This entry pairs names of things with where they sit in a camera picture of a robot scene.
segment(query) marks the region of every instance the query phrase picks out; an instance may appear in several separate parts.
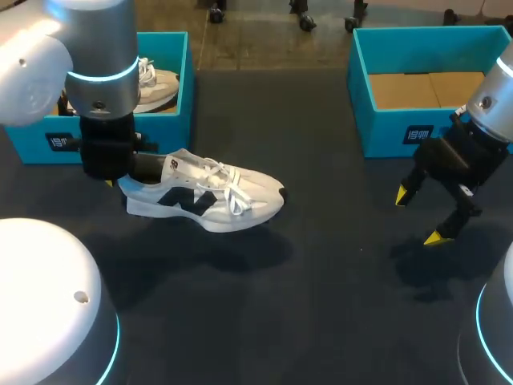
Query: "shoe sole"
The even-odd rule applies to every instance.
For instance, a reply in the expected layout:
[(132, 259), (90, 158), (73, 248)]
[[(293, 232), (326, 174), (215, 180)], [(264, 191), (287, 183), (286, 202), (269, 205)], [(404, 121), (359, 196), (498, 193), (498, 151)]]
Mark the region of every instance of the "shoe sole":
[(137, 201), (132, 198), (127, 198), (126, 201), (127, 213), (138, 217), (149, 217), (149, 218), (171, 218), (171, 217), (185, 217), (192, 219), (194, 222), (199, 224), (205, 230), (210, 233), (231, 233), (234, 231), (240, 231), (249, 229), (251, 227), (261, 225), (262, 223), (268, 222), (272, 217), (276, 215), (269, 215), (262, 217), (258, 221), (248, 221), (244, 223), (226, 224), (217, 223), (198, 217), (196, 214), (184, 211), (177, 207), (154, 205), (152, 203), (146, 203)]
[(166, 103), (168, 103), (171, 99), (173, 99), (176, 94), (178, 94), (178, 92), (175, 92), (174, 94), (164, 98), (164, 99), (161, 99), (161, 100), (157, 100), (156, 102), (153, 102), (153, 103), (148, 103), (148, 104), (139, 104), (135, 110), (134, 110), (134, 114), (140, 114), (140, 113), (143, 113), (143, 112), (149, 112), (149, 111), (153, 111), (153, 110), (156, 110), (157, 108), (165, 105)]

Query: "printed logo on box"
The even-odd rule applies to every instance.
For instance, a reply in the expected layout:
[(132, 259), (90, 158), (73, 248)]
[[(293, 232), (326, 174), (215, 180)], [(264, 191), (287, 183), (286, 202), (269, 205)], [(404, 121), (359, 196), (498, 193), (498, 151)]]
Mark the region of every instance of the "printed logo on box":
[(431, 137), (434, 126), (409, 126), (404, 135), (403, 144), (420, 144)]
[(45, 137), (52, 151), (70, 151), (67, 145), (73, 136), (69, 132), (48, 132)]

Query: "shoe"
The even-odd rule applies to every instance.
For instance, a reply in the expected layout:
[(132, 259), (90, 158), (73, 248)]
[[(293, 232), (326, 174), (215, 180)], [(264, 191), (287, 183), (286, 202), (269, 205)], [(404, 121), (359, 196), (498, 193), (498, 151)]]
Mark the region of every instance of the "shoe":
[(268, 221), (285, 203), (284, 186), (261, 172), (201, 158), (185, 149), (167, 156), (143, 156), (145, 168), (153, 164), (160, 179), (155, 183), (139, 182), (134, 179), (137, 176), (118, 180), (129, 214), (187, 217), (207, 231), (228, 233)]
[[(149, 112), (165, 105), (173, 99), (180, 88), (179, 76), (171, 71), (156, 70), (148, 58), (139, 59), (139, 104), (135, 114)], [(67, 103), (70, 115), (77, 115), (76, 110)]]

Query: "black n logo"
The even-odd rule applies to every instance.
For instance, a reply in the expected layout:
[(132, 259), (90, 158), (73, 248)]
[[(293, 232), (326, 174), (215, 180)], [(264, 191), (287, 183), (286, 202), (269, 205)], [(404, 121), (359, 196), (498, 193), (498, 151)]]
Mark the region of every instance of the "black n logo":
[(204, 192), (200, 199), (194, 203), (194, 190), (192, 188), (173, 187), (160, 198), (159, 204), (174, 206), (180, 203), (182, 209), (201, 217), (216, 202), (217, 198), (211, 191)]

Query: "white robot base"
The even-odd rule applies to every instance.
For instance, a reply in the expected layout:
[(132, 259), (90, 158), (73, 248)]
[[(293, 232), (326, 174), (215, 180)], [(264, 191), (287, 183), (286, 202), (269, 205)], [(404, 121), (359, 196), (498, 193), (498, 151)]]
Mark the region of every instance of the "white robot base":
[(512, 324), (513, 245), (461, 329), (458, 364), (465, 385), (513, 384)]
[(0, 220), (0, 385), (127, 385), (118, 315), (67, 231)]

